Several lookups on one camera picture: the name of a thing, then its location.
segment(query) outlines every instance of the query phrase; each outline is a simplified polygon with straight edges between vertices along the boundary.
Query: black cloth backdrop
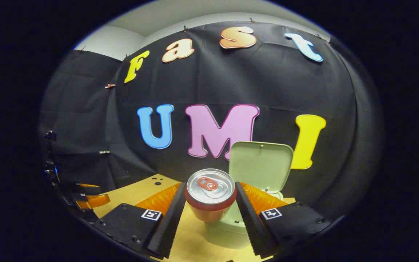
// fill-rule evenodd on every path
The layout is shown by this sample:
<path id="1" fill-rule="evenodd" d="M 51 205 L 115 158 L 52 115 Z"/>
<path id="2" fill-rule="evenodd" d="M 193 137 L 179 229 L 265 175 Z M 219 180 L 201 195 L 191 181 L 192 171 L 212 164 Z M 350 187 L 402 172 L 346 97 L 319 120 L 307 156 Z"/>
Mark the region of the black cloth backdrop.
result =
<path id="1" fill-rule="evenodd" d="M 252 28 L 256 44 L 250 48 L 221 48 L 221 31 L 234 26 Z M 298 33 L 311 41 L 323 62 L 306 58 L 284 33 Z M 163 63 L 165 48 L 183 38 L 193 41 L 193 54 Z M 146 50 L 150 55 L 143 60 L 136 78 L 124 84 L 130 60 Z M 375 94 L 374 85 L 355 59 L 335 38 L 329 45 L 295 28 L 243 21 L 174 33 L 122 62 L 73 50 L 48 85 L 39 134 L 42 138 L 49 129 L 58 133 L 53 150 L 61 179 L 98 184 L 109 191 L 156 173 L 186 181 L 204 168 L 228 171 L 229 162 L 223 154 L 217 159 L 210 152 L 205 158 L 188 154 L 191 123 L 185 114 L 187 106 L 206 104 L 221 125 L 232 106 L 254 104 L 260 114 L 254 121 L 253 141 L 288 144 L 293 149 L 299 133 L 295 118 L 318 115 L 327 124 L 319 134 L 311 158 L 313 165 L 306 170 L 291 170 L 281 192 L 334 218 L 346 213 L 364 194 L 382 146 L 379 103 L 376 96 L 369 96 Z M 116 87 L 105 89 L 108 83 Z M 155 149 L 142 140 L 137 110 L 153 108 L 151 126 L 153 134 L 160 137 L 156 107 L 161 104 L 174 106 L 173 138 L 169 147 Z M 368 146 L 365 155 L 356 145 L 363 140 Z M 98 153 L 103 150 L 111 153 Z M 351 158 L 354 164 L 347 165 Z"/>

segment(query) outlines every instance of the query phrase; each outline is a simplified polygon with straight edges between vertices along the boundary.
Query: ceiling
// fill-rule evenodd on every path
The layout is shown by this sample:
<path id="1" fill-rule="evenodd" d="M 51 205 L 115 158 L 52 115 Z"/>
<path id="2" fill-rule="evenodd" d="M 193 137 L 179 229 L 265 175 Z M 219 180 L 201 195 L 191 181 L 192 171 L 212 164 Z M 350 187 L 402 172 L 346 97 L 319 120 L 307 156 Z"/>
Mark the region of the ceiling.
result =
<path id="1" fill-rule="evenodd" d="M 184 20 L 226 12 L 276 16 L 312 28 L 323 35 L 330 35 L 324 29 L 284 7 L 263 0 L 156 0 L 124 13 L 106 25 L 148 36 Z"/>

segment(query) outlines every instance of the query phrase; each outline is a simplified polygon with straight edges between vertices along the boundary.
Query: open lid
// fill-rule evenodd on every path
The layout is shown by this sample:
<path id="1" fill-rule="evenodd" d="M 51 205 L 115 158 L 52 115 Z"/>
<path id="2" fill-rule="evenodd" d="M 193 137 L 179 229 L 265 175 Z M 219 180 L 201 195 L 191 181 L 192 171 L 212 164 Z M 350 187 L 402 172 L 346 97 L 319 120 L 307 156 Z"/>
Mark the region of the open lid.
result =
<path id="1" fill-rule="evenodd" d="M 292 148 L 286 144 L 238 141 L 231 147 L 229 176 L 275 194 L 289 177 L 293 155 Z"/>

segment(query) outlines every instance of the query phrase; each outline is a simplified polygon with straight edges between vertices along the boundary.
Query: yellow letter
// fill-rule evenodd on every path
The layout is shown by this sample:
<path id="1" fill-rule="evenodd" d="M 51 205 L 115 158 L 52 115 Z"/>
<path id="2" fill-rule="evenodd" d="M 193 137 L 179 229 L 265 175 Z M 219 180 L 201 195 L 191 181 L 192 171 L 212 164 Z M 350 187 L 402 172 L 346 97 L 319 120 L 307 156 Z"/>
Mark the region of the yellow letter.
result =
<path id="1" fill-rule="evenodd" d="M 221 32 L 219 44 L 223 48 L 248 48 L 256 43 L 256 37 L 249 35 L 253 29 L 249 27 L 226 28 Z"/>
<path id="2" fill-rule="evenodd" d="M 143 64 L 143 58 L 146 58 L 149 54 L 150 51 L 146 50 L 145 52 L 137 55 L 136 57 L 132 58 L 132 60 L 130 60 L 130 67 L 128 69 L 127 77 L 124 79 L 124 83 L 133 80 L 137 76 L 135 72 L 141 68 L 141 65 Z"/>
<path id="3" fill-rule="evenodd" d="M 326 126 L 326 120 L 315 115 L 300 115 L 295 119 L 300 128 L 291 169 L 307 169 L 312 164 L 311 155 L 316 146 L 319 132 Z"/>
<path id="4" fill-rule="evenodd" d="M 163 55 L 163 62 L 171 62 L 176 58 L 186 58 L 195 51 L 192 48 L 192 40 L 190 38 L 181 39 L 170 44 L 166 48 L 167 52 Z"/>

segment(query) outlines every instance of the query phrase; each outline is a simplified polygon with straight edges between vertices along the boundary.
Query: orange soft pad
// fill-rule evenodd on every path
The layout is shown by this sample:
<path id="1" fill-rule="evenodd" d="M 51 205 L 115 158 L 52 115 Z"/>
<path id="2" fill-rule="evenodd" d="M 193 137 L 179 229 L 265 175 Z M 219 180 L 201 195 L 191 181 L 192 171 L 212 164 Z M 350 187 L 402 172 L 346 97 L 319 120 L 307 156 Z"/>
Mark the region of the orange soft pad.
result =
<path id="1" fill-rule="evenodd" d="M 164 189 L 163 191 L 159 192 L 158 194 L 154 194 L 149 198 L 145 199 L 144 201 L 136 204 L 136 207 L 141 207 L 142 209 L 151 209 L 155 211 L 160 211 L 163 213 L 163 216 L 166 215 L 166 212 L 171 205 L 171 202 L 176 194 L 179 186 L 182 183 L 175 184 L 173 186 Z"/>
<path id="2" fill-rule="evenodd" d="M 250 201 L 251 206 L 256 212 L 256 215 L 260 215 L 261 211 L 274 209 L 277 207 L 286 206 L 287 203 L 271 196 L 270 194 L 263 192 L 256 187 L 250 186 L 249 184 L 240 182 L 245 191 L 245 194 Z"/>

